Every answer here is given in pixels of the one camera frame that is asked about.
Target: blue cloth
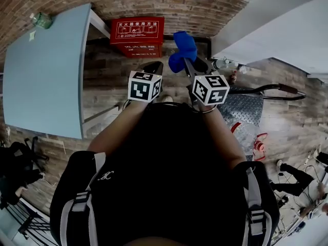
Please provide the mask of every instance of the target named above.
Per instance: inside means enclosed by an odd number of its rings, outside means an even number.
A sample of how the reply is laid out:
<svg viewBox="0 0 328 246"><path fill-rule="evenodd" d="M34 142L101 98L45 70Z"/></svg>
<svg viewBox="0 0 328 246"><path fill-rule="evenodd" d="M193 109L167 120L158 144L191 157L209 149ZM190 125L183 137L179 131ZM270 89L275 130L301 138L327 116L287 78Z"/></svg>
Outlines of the blue cloth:
<svg viewBox="0 0 328 246"><path fill-rule="evenodd" d="M185 68L183 58L189 58L192 62L196 60L197 48L194 38L185 31L173 34L174 42L179 52L174 53L169 58L169 66L174 73L178 73Z"/></svg>

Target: white sneaker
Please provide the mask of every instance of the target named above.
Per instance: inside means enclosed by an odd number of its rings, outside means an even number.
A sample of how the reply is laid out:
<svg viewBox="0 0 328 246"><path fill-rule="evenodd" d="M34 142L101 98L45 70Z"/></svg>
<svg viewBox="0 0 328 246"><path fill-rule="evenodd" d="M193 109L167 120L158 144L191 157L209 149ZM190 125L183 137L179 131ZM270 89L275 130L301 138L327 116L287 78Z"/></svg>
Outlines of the white sneaker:
<svg viewBox="0 0 328 246"><path fill-rule="evenodd" d="M164 96L161 102L173 102L173 98L171 96Z"/></svg>
<svg viewBox="0 0 328 246"><path fill-rule="evenodd" d="M46 174L44 172L40 172L40 175L42 175L42 178L40 178L40 180L44 180L45 179L45 176Z"/></svg>
<svg viewBox="0 0 328 246"><path fill-rule="evenodd" d="M314 148L309 152L309 155L307 156L308 159L315 159L320 152L320 147L319 148Z"/></svg>
<svg viewBox="0 0 328 246"><path fill-rule="evenodd" d="M282 160L280 159L280 160L277 161L277 167L279 168L279 170L280 170L281 164L282 164Z"/></svg>

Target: chair leg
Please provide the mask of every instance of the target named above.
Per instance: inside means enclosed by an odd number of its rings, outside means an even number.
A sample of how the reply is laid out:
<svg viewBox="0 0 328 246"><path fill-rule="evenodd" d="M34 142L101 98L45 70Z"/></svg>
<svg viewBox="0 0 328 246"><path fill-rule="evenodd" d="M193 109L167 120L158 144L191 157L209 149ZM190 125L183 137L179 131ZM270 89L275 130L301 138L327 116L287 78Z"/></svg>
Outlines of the chair leg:
<svg viewBox="0 0 328 246"><path fill-rule="evenodd" d="M29 144L28 144L29 141L30 141L29 138L25 138L25 139L24 139L25 145L29 148L29 150L31 150L31 148L30 148L30 146L29 146Z"/></svg>
<svg viewBox="0 0 328 246"><path fill-rule="evenodd" d="M42 167L39 162L37 161L37 157L33 157L32 158L32 161L35 163L35 165L37 166L37 168L41 171L41 172L44 172L46 169L44 167Z"/></svg>
<svg viewBox="0 0 328 246"><path fill-rule="evenodd" d="M34 144L37 140L38 140L38 137L33 137L33 139L32 139L32 148L31 148L31 150L32 150L33 153L35 153Z"/></svg>
<svg viewBox="0 0 328 246"><path fill-rule="evenodd" d="M48 161L49 160L49 157L46 156L46 155L39 155L39 154L37 154L36 157L37 157L37 159L42 159L42 160L45 160L45 161Z"/></svg>

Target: black shirt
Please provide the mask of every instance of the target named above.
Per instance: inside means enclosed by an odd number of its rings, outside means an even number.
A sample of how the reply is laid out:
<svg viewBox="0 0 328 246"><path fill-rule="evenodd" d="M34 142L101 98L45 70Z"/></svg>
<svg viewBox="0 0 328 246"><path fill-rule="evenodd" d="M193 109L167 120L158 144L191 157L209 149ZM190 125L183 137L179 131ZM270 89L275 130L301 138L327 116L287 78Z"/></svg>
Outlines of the black shirt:
<svg viewBox="0 0 328 246"><path fill-rule="evenodd" d="M214 244L224 236L229 244L241 245L248 167L260 180L263 208L279 216L264 165L244 162L229 170L201 117L176 109L147 111L91 185L100 246L152 236L186 245ZM93 157L92 152L74 153L57 186L50 225L58 243L63 206L87 187L96 171ZM69 245L88 245L88 225L82 222L75 220L69 228L76 235L68 236Z"/></svg>

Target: shoe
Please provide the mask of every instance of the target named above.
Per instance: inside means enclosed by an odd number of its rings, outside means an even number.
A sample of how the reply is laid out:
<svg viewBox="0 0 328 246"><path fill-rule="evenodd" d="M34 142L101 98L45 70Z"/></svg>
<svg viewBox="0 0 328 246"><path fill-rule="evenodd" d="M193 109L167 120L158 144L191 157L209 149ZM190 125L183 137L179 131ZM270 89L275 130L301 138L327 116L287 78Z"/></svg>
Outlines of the shoe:
<svg viewBox="0 0 328 246"><path fill-rule="evenodd" d="M315 147L309 152L309 155L307 156L308 159L316 159L317 156L319 156L319 153L321 151L321 145Z"/></svg>
<svg viewBox="0 0 328 246"><path fill-rule="evenodd" d="M161 101L162 103L163 102L173 102L173 98L171 97L171 96L164 96L163 97L163 99L162 99L162 101Z"/></svg>
<svg viewBox="0 0 328 246"><path fill-rule="evenodd" d="M279 170L280 170L281 165L282 165L282 160L280 159L280 160L277 161L277 167L279 168Z"/></svg>
<svg viewBox="0 0 328 246"><path fill-rule="evenodd" d="M46 174L44 172L41 172L39 175L42 175L42 178L40 178L39 180L45 180Z"/></svg>

